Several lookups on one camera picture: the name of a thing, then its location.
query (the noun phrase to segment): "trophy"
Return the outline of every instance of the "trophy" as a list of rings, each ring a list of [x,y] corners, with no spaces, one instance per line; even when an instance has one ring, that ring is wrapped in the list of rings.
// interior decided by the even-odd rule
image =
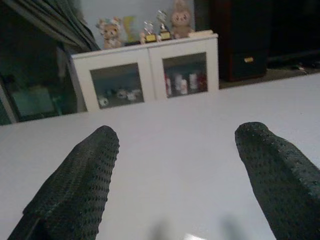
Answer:
[[[172,39],[172,35],[169,31],[169,28],[166,25],[167,22],[167,14],[164,11],[158,11],[158,14],[156,15],[156,18],[160,22],[160,32],[159,37],[161,41],[170,40]]]
[[[153,43],[157,41],[157,36],[154,33],[154,25],[152,21],[144,22],[144,31],[145,31],[145,42]]]

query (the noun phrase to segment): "white table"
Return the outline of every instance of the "white table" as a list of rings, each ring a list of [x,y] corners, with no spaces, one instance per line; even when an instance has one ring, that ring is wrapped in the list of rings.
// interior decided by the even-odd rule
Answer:
[[[319,104],[317,74],[0,127],[0,238],[71,149],[109,125],[120,149],[97,240],[153,240],[159,228],[228,240],[225,219],[246,240],[274,240],[234,131],[263,122],[320,167]]]

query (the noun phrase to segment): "teddy bear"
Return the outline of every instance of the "teddy bear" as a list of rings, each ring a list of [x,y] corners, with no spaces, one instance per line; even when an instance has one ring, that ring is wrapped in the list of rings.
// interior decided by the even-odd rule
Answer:
[[[104,49],[115,49],[122,46],[120,40],[121,20],[117,17],[111,19],[99,19],[96,27],[99,28],[104,38]]]
[[[191,28],[191,11],[185,0],[174,0],[173,13],[171,16],[173,36],[176,39],[187,38],[193,33]]]

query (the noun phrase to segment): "white cabinet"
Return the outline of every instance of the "white cabinet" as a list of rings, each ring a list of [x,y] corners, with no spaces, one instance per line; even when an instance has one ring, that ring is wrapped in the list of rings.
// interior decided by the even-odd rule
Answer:
[[[73,55],[87,110],[218,91],[217,37]]]

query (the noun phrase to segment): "white wall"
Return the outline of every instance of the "white wall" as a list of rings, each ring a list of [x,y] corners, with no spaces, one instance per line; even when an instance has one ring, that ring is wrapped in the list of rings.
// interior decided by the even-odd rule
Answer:
[[[192,11],[192,27],[194,28],[194,0],[187,0],[187,2]],[[153,21],[154,25],[158,25],[157,11],[164,10],[170,16],[173,6],[174,0],[81,0],[84,19],[100,48],[103,48],[104,40],[95,26],[99,18],[136,16],[137,26],[142,31],[144,21]]]

